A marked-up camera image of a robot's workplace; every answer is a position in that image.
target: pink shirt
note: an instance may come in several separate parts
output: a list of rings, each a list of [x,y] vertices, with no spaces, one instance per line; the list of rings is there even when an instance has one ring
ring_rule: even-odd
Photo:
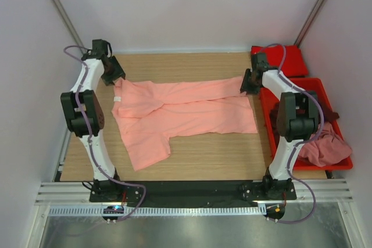
[[[241,83],[242,77],[169,84],[118,80],[112,113],[133,168],[168,158],[173,136],[257,133]]]

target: white ruler strip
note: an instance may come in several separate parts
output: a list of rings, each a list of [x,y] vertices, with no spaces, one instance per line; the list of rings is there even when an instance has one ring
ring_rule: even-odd
[[[124,207],[124,213],[104,214],[107,206],[51,206],[48,216],[115,216],[127,215],[133,208]],[[265,215],[264,204],[259,207],[237,207],[229,209],[156,209],[150,207],[140,207],[132,215],[133,217],[186,217],[186,216],[232,216],[232,215]]]

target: white wall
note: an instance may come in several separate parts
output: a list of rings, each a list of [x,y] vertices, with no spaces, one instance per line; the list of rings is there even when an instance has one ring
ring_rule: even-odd
[[[293,43],[316,0],[61,0],[84,44],[116,52],[245,51]]]
[[[78,65],[50,0],[0,0],[0,246],[25,244],[40,182],[50,179],[65,131],[59,95]]]
[[[354,169],[342,175],[372,236],[372,0],[328,0],[302,45],[353,148]]]

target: pink cloth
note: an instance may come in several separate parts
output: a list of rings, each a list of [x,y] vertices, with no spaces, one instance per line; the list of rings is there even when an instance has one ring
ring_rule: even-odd
[[[173,136],[257,133],[241,83],[242,77],[171,84],[118,80],[112,113],[133,169],[168,158]]]
[[[324,167],[339,163],[349,157],[352,152],[350,146],[335,133],[331,123],[326,122],[319,138],[306,143],[298,157],[308,160],[315,166]]]

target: wooden tabletop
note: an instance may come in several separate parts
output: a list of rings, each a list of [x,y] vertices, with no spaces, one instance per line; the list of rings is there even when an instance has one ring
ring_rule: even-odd
[[[180,82],[242,76],[251,66],[249,53],[178,53],[117,55],[130,81]],[[123,181],[262,179],[271,163],[269,140],[258,96],[249,96],[258,134],[214,134],[171,138],[171,156],[135,172],[121,141],[113,107],[113,88],[102,81],[96,90],[105,114],[103,135],[112,163]],[[299,178],[326,178],[324,171],[295,171]],[[61,181],[93,179],[83,144],[71,136]]]

